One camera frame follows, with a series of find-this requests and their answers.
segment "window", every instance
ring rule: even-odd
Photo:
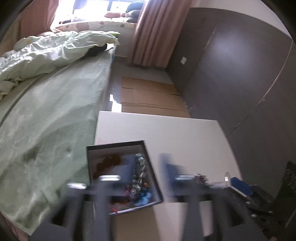
[[[80,13],[85,11],[99,11],[99,12],[125,12],[130,3],[135,0],[88,0],[87,4],[82,9],[73,9],[73,13]]]

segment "bed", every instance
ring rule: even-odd
[[[0,101],[0,212],[29,235],[68,182],[89,181],[85,147],[105,108],[114,54],[108,44],[96,57],[19,82]]]
[[[133,41],[133,36],[136,30],[136,23],[125,22],[127,18],[100,18],[100,21],[81,21],[81,22],[71,22],[65,24],[59,24],[54,27],[53,31],[85,31],[85,30],[95,30],[95,31],[118,31],[120,33],[119,41],[120,46],[117,47],[116,55],[127,57],[130,45]]]

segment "light switch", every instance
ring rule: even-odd
[[[186,63],[186,60],[187,60],[187,58],[182,57],[182,59],[181,59],[181,64],[184,65],[184,64]]]

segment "white wall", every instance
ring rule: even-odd
[[[240,12],[260,19],[290,36],[278,16],[261,0],[193,0],[191,7],[208,7]]]

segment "pink curtain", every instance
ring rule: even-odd
[[[23,12],[20,37],[37,36],[50,31],[59,0],[34,0]]]
[[[192,0],[148,0],[133,38],[129,62],[166,67]]]

